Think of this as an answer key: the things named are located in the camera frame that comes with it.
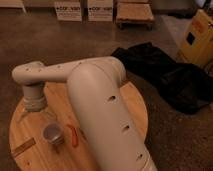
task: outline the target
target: wooden block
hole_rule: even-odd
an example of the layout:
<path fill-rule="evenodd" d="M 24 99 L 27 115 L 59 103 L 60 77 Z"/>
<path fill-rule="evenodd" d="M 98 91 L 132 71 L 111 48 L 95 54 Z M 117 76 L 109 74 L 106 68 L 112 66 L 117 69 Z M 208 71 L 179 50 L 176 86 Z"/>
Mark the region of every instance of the wooden block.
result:
<path fill-rule="evenodd" d="M 25 143 L 23 143 L 22 145 L 18 146 L 17 148 L 15 148 L 14 150 L 11 151 L 12 156 L 15 158 L 17 157 L 19 154 L 23 153 L 24 151 L 26 151 L 28 148 L 32 147 L 33 145 L 35 145 L 35 139 L 31 138 L 28 141 L 26 141 Z"/>

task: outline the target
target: wooden pallet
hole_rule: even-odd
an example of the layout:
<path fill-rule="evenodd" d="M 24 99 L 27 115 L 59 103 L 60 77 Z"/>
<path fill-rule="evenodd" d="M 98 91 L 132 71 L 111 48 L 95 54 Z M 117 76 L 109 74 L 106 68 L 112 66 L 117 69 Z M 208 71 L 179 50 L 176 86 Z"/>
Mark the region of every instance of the wooden pallet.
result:
<path fill-rule="evenodd" d="M 118 3 L 116 24 L 123 28 L 124 23 L 145 24 L 152 29 L 154 16 L 149 4 Z"/>

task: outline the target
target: cardboard box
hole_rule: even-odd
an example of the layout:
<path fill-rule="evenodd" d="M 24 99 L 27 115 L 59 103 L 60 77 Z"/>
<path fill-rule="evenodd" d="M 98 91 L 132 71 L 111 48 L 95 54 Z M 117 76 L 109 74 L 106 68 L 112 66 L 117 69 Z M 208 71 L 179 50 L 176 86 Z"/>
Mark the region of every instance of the cardboard box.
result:
<path fill-rule="evenodd" d="M 200 67 L 213 59 L 213 20 L 203 10 L 193 17 L 178 54 Z"/>
<path fill-rule="evenodd" d="M 88 0 L 89 21 L 112 21 L 113 0 Z"/>
<path fill-rule="evenodd" d="M 82 21 L 83 4 L 80 1 L 56 1 L 54 6 L 58 20 Z"/>

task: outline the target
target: concrete floor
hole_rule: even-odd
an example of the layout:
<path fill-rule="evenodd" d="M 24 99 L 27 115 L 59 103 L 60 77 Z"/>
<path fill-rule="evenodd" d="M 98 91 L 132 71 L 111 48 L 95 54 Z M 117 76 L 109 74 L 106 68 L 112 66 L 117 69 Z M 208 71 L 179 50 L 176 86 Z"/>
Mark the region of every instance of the concrete floor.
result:
<path fill-rule="evenodd" d="M 49 65 L 105 56 L 117 47 L 127 48 L 147 41 L 175 59 L 179 37 L 184 34 L 183 21 L 167 16 L 156 16 L 152 31 L 142 26 L 119 30 L 110 22 L 58 22 L 50 11 L 23 14 L 20 10 L 1 9 L 0 21 L 0 170 L 3 171 L 18 170 L 8 142 L 10 119 L 22 97 L 20 87 L 11 79 L 13 67 L 33 60 Z M 130 72 L 128 77 L 147 105 L 146 145 L 158 169 L 213 170 L 213 112 L 210 108 L 187 116 L 172 109 L 143 78 Z"/>

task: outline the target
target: hole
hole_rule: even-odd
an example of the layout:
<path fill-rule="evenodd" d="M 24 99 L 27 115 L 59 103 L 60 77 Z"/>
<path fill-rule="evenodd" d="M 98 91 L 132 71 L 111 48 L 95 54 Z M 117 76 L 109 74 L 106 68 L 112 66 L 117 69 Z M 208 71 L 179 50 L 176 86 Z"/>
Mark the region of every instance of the hole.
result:
<path fill-rule="evenodd" d="M 113 101 L 113 100 L 115 100 L 115 99 L 116 99 L 115 96 L 111 96 L 111 97 L 108 98 L 108 101 Z"/>
<path fill-rule="evenodd" d="M 195 36 L 192 33 L 189 33 L 186 40 L 190 45 L 192 45 L 194 43 Z"/>
<path fill-rule="evenodd" d="M 125 126 L 123 129 L 122 129 L 122 132 L 126 132 L 129 130 L 129 125 Z"/>
<path fill-rule="evenodd" d="M 142 157 L 143 157 L 143 154 L 140 154 L 140 155 L 137 157 L 136 161 L 142 159 Z"/>

